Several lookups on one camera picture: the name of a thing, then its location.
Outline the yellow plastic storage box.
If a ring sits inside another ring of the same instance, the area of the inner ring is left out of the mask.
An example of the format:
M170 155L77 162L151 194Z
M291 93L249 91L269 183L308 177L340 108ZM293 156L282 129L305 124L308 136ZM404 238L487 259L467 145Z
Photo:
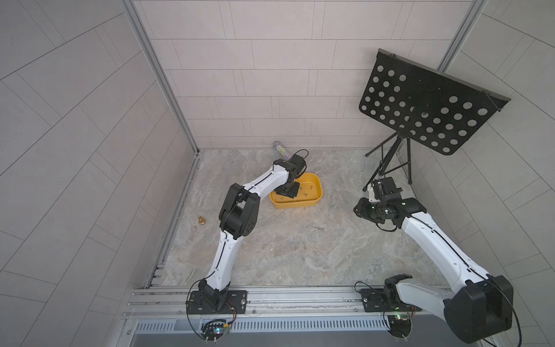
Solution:
M322 184L315 173L304 173L296 182L300 184L299 193L296 198L290 199L281 195L277 195L275 192L270 193L270 201L273 206L277 209L287 209L287 208L305 208L311 207L322 199L323 191Z

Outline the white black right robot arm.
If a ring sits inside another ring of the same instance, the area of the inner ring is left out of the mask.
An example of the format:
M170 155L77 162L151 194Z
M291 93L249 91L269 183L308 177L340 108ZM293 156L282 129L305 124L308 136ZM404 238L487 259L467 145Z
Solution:
M419 283L402 274L388 278L381 290L385 311L412 305L443 320L467 344L522 328L514 307L514 288L504 276L493 276L474 262L435 223L414 198L390 202L361 198L354 213L380 226L392 221L411 237L449 284L448 290Z

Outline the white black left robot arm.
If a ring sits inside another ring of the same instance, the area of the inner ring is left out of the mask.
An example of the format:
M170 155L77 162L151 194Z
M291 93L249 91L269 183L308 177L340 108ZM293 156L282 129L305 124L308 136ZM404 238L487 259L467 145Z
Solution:
M290 160L275 160L265 173L247 184L230 186L218 215L218 249L208 275L199 282L199 290L213 305L227 295L238 251L257 224L261 201L271 192L295 198L299 192L296 179L305 171L305 159L294 155Z

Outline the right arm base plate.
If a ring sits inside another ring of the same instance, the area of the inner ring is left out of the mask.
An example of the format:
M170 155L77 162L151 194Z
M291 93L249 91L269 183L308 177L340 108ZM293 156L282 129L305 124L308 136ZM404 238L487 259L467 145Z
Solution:
M358 289L364 312L413 312L412 306L400 300L397 292L390 289Z

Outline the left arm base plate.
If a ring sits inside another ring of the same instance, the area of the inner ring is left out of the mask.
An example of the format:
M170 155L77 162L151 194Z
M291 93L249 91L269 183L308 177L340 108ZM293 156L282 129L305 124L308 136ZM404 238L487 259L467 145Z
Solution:
M190 315L225 315L233 311L244 314L247 299L248 291L227 291L225 296L193 291L186 302L186 310Z

